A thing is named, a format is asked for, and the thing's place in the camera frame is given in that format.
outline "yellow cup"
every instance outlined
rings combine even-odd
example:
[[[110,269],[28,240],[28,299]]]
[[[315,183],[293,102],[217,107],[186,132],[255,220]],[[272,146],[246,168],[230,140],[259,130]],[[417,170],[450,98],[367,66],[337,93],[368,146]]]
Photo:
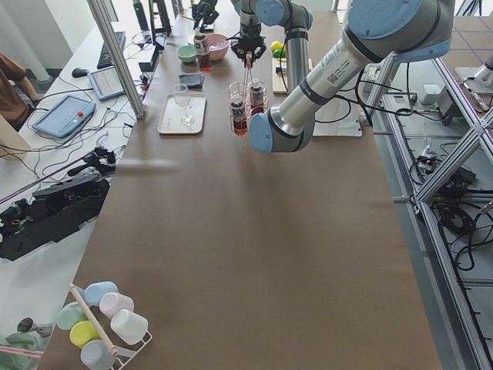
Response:
[[[92,326],[91,321],[80,321],[70,329],[70,341],[79,348],[83,348],[87,342],[93,339],[101,339],[98,332]]]

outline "computer mouse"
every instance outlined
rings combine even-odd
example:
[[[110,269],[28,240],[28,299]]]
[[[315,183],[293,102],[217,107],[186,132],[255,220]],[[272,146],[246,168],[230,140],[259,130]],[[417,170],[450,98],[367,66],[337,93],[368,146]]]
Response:
[[[89,73],[89,71],[87,69],[75,68],[72,71],[72,77],[75,79],[78,79],[79,77],[87,76],[88,73]]]

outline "pink bowl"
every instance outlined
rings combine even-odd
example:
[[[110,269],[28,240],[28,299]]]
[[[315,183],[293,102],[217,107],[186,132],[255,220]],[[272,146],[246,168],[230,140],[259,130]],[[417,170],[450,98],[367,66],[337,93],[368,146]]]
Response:
[[[230,48],[230,40],[220,33],[207,33],[206,37],[209,40],[210,59],[221,60],[224,58]]]

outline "label on robot arm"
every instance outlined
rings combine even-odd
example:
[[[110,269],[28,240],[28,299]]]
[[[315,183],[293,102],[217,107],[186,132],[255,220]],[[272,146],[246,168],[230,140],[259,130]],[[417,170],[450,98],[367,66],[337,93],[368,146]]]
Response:
[[[327,81],[336,89],[344,86],[359,68],[359,65],[351,61],[349,55],[343,52],[340,44],[336,44],[324,56],[321,65]]]

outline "blue joint cap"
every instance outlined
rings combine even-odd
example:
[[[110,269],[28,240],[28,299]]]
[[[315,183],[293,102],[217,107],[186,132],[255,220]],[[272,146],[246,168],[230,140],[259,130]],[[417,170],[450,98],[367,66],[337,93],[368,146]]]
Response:
[[[353,0],[353,6],[347,13],[347,22],[350,30],[360,39],[382,39],[403,29],[419,11],[422,2]]]
[[[255,14],[264,25],[279,25],[284,18],[284,5],[280,0],[259,0]]]
[[[311,26],[314,23],[314,15],[308,9],[307,9],[307,14],[308,14],[308,26],[307,26],[307,29],[311,29]]]
[[[396,63],[411,63],[420,62],[421,60],[435,59],[447,54],[450,50],[452,39],[439,42],[423,49],[411,50],[401,54],[393,54],[394,62]]]
[[[248,137],[250,138],[250,144],[257,152],[272,152],[273,134],[267,114],[258,113],[253,116]]]

